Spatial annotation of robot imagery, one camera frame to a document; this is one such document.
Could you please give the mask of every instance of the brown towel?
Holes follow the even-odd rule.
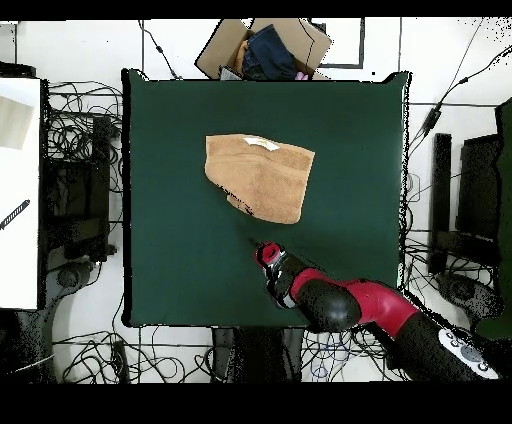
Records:
[[[278,146],[249,144],[245,138]],[[228,201],[255,218],[281,224],[300,219],[314,152],[254,135],[206,137],[208,179],[222,188]]]

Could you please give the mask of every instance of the white label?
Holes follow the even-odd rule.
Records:
[[[244,137],[244,140],[247,142],[247,144],[257,144],[258,146],[262,146],[270,151],[279,149],[279,146],[276,146],[274,143],[268,140],[263,140],[262,138]]]

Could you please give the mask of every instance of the green table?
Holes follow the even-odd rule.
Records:
[[[125,324],[306,325],[270,299],[248,237],[335,278],[396,286],[407,73],[382,84],[122,79]],[[206,178],[205,136],[234,133],[316,153],[299,223],[243,214]]]

